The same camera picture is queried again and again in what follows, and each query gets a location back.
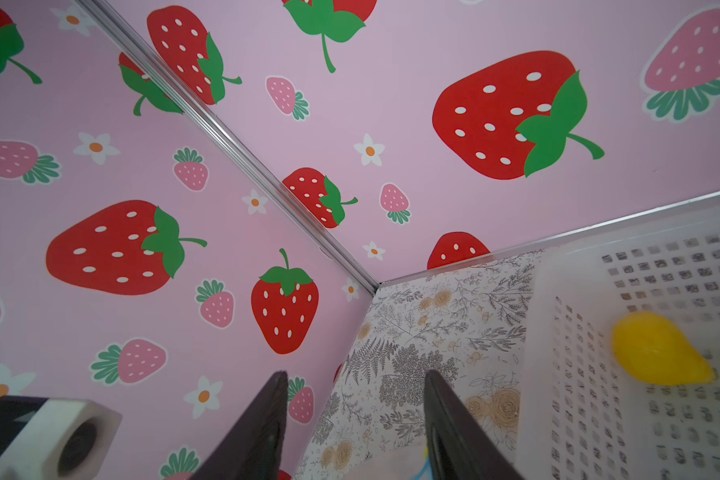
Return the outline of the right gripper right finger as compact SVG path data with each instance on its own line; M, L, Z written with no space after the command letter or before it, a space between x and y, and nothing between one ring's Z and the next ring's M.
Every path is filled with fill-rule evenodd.
M424 413L433 478L522 479L436 370L425 376Z

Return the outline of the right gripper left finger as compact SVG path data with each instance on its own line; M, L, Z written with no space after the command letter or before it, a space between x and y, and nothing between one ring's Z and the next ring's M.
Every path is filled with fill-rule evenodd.
M275 372L191 479L278 479L287 426L287 388L287 373Z

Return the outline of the white plastic perforated basket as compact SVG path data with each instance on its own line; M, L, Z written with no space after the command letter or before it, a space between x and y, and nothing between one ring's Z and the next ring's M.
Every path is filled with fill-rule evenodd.
M544 255L515 465L526 479L720 479L720 205Z

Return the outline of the small yellow lemon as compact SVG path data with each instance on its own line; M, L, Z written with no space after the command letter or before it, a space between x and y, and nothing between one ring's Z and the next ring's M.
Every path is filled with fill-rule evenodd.
M611 330L616 362L646 384L680 386L713 383L713 367L669 319L651 312L631 313Z

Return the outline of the clear zip bag blue zipper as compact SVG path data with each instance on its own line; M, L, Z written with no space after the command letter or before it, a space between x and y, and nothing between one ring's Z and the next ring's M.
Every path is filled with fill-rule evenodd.
M421 468L412 476L412 480L433 480L433 470L427 448L424 449Z

